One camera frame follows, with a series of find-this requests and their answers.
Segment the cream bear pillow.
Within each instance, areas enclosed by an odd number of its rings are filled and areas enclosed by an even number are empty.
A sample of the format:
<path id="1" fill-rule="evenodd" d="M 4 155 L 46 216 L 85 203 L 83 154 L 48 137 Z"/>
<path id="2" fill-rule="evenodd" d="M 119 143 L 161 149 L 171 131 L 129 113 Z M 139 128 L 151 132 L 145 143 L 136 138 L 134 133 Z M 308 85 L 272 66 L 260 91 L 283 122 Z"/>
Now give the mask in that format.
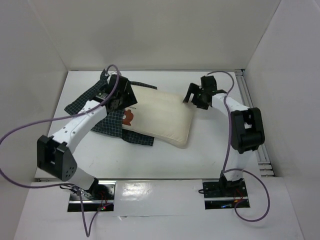
<path id="1" fill-rule="evenodd" d="M 195 107 L 180 94 L 137 85 L 132 89 L 137 103 L 125 108 L 122 128 L 185 148 Z"/>

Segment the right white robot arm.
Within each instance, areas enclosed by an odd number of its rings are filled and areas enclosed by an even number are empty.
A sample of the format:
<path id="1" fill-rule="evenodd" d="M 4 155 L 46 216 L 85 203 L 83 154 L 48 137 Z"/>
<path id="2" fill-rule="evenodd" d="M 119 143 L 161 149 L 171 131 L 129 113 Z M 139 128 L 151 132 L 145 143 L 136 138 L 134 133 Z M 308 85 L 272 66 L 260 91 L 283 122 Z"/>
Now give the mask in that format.
<path id="1" fill-rule="evenodd" d="M 228 139 L 226 154 L 218 184 L 223 196 L 230 196 L 236 189 L 236 182 L 243 180 L 248 161 L 253 152 L 265 142 L 262 114 L 259 108 L 249 108 L 229 96 L 235 86 L 235 79 L 230 73 L 231 87 L 226 91 L 218 89 L 214 71 L 200 78 L 200 85 L 190 83 L 183 99 L 191 102 L 198 109 L 213 108 L 226 116 Z"/>

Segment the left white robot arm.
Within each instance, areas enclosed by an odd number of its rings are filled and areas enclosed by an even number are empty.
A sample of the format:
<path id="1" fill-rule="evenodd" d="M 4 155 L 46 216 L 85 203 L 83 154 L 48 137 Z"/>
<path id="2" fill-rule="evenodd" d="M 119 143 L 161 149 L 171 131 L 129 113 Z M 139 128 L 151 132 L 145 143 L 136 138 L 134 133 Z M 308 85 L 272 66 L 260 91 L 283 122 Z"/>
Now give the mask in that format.
<path id="1" fill-rule="evenodd" d="M 81 169 L 73 153 L 88 132 L 111 112 L 125 109 L 138 101 L 131 82 L 123 76 L 107 77 L 107 84 L 93 93 L 79 111 L 63 128 L 51 136 L 42 135 L 37 140 L 37 167 L 46 173 L 80 189 L 88 200 L 108 192 L 96 177 Z"/>

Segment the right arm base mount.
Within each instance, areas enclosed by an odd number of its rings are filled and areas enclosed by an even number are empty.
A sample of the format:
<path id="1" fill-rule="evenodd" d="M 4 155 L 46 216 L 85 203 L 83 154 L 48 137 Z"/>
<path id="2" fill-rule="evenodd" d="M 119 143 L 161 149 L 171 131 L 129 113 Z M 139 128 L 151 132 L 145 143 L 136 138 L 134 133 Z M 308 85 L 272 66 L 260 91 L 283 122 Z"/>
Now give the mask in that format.
<path id="1" fill-rule="evenodd" d="M 198 193 L 204 197 L 206 210 L 249 208 L 250 201 L 243 178 L 229 181 L 225 176 L 215 180 L 203 180 Z"/>

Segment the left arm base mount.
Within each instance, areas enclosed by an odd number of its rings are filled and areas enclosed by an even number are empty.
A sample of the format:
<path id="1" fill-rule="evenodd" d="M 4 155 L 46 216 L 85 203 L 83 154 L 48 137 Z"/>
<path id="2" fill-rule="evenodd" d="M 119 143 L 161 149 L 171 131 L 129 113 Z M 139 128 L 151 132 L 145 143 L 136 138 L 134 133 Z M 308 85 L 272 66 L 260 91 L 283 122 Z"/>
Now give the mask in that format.
<path id="1" fill-rule="evenodd" d="M 81 189 L 84 212 L 96 212 L 97 210 L 113 212 L 116 183 L 114 180 L 99 180 L 98 190 L 95 190 L 93 195 Z M 66 186 L 60 186 L 60 188 L 69 192 L 67 211 L 70 213 L 81 212 L 81 201 L 76 189 Z"/>

